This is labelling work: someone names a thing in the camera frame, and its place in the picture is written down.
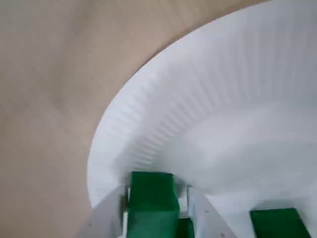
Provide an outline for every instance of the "white paper plate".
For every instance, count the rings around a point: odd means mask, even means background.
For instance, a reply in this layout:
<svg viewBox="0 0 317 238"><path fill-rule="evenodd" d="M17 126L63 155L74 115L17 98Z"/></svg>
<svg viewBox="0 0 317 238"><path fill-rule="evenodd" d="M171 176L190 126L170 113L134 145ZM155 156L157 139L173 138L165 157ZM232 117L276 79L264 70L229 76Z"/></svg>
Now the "white paper plate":
<svg viewBox="0 0 317 238"><path fill-rule="evenodd" d="M131 171L204 189L238 237L248 211L297 207L317 237L317 1L262 3L188 34L107 108L88 160L92 206Z"/></svg>

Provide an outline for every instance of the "white support piece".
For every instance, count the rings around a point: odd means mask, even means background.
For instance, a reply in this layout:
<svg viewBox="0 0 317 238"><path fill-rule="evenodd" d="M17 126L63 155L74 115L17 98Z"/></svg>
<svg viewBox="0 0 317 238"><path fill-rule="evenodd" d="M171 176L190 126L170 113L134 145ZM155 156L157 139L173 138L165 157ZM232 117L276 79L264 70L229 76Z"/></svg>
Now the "white support piece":
<svg viewBox="0 0 317 238"><path fill-rule="evenodd" d="M120 186L96 206L76 238L118 238L123 232L126 188Z"/></svg>
<svg viewBox="0 0 317 238"><path fill-rule="evenodd" d="M201 191L189 187L187 199L188 215L194 224L195 238L237 238Z"/></svg>

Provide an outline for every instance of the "green object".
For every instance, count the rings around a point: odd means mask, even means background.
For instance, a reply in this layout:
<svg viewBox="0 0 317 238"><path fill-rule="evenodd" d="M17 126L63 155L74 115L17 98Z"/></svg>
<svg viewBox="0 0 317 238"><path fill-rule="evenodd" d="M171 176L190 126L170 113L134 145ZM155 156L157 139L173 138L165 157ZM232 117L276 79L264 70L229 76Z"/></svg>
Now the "green object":
<svg viewBox="0 0 317 238"><path fill-rule="evenodd" d="M190 218L178 220L175 238L195 238L194 225Z"/></svg>
<svg viewBox="0 0 317 238"><path fill-rule="evenodd" d="M250 211L257 238L310 238L295 208Z"/></svg>
<svg viewBox="0 0 317 238"><path fill-rule="evenodd" d="M128 208L128 238L174 238L180 208L173 175L133 172Z"/></svg>

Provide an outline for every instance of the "beige table surface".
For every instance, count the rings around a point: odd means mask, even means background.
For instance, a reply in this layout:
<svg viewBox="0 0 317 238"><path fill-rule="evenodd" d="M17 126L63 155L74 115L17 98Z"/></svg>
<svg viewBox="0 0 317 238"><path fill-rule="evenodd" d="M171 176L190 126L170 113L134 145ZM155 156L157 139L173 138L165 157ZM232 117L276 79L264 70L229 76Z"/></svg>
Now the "beige table surface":
<svg viewBox="0 0 317 238"><path fill-rule="evenodd" d="M70 238L111 99L146 61L261 0L0 1L0 237Z"/></svg>

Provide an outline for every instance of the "paper plate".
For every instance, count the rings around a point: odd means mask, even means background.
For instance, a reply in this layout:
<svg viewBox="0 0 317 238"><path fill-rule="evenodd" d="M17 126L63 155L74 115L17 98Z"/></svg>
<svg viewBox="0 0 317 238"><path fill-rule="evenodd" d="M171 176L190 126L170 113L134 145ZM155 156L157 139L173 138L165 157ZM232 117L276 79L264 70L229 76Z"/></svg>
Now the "paper plate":
<svg viewBox="0 0 317 238"><path fill-rule="evenodd" d="M124 85L96 130L96 206L131 171L203 189L238 237L248 211L297 207L317 237L317 1L258 4L167 47Z"/></svg>

